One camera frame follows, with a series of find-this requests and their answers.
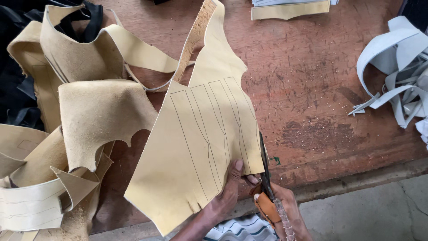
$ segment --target leather piece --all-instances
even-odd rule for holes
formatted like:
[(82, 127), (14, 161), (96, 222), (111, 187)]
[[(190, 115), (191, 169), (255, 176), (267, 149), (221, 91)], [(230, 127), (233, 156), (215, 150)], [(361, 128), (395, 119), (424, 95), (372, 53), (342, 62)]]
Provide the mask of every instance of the leather piece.
[(95, 171), (103, 144), (123, 140), (131, 145), (132, 135), (151, 130), (158, 116), (141, 85), (130, 80), (63, 84), (59, 97), (69, 170), (82, 166)]
[(275, 204), (270, 201), (268, 196), (265, 193), (261, 193), (257, 200), (254, 200), (254, 204), (259, 209), (263, 217), (270, 223), (272, 228), (274, 223), (281, 222), (281, 218), (276, 211)]

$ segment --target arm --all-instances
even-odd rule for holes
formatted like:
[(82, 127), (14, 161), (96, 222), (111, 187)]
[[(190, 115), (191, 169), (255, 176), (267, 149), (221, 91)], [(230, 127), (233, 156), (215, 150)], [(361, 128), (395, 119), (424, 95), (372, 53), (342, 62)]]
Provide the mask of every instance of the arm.
[(200, 241), (212, 228), (226, 219), (238, 201), (238, 185), (243, 165), (244, 162), (241, 159), (231, 163), (224, 189), (171, 241)]

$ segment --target wrist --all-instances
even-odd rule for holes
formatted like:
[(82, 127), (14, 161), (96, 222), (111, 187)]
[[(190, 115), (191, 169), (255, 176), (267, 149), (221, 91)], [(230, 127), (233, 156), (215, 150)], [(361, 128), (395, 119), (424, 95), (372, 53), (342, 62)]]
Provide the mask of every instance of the wrist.
[(198, 220), (203, 224), (203, 226), (209, 230), (214, 228), (221, 220), (219, 220), (219, 215), (215, 212), (202, 209), (198, 214)]

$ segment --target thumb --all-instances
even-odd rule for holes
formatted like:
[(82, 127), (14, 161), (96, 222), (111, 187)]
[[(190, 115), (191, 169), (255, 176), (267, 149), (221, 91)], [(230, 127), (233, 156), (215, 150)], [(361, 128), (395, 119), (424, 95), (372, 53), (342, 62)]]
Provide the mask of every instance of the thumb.
[(225, 193), (227, 193), (226, 195), (238, 193), (239, 180), (241, 179), (243, 167), (244, 161), (242, 159), (236, 159), (230, 163), (223, 195), (225, 195)]
[(244, 167), (244, 161), (242, 159), (236, 159), (232, 161), (230, 164), (230, 167), (228, 169), (227, 173), (227, 183), (229, 182), (237, 182), (239, 183), (239, 180), (242, 175), (242, 168)]

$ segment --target pencil line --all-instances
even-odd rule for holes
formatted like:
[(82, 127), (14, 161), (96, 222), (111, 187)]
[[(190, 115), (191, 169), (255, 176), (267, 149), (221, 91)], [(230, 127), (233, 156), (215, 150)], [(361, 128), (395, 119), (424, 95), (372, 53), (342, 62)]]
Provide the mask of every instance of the pencil line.
[(171, 98), (172, 104), (174, 105), (175, 113), (177, 114), (177, 118), (178, 118), (178, 121), (179, 121), (180, 126), (181, 126), (181, 131), (183, 132), (184, 140), (186, 141), (186, 145), (187, 145), (187, 148), (189, 150), (190, 159), (192, 160), (192, 163), (193, 163), (193, 168), (195, 169), (196, 176), (198, 177), (199, 184), (201, 185), (201, 188), (202, 188), (202, 191), (204, 192), (205, 198), (208, 201), (207, 194), (205, 193), (204, 187), (202, 186), (201, 180), (199, 179), (199, 175), (198, 175), (198, 171), (196, 170), (195, 163), (193, 162), (192, 153), (190, 152), (189, 144), (187, 143), (186, 135), (184, 134), (183, 126), (181, 125), (181, 121), (180, 121), (180, 117), (178, 116), (177, 108), (175, 107), (174, 100), (172, 99), (172, 96), (170, 96), (170, 98)]

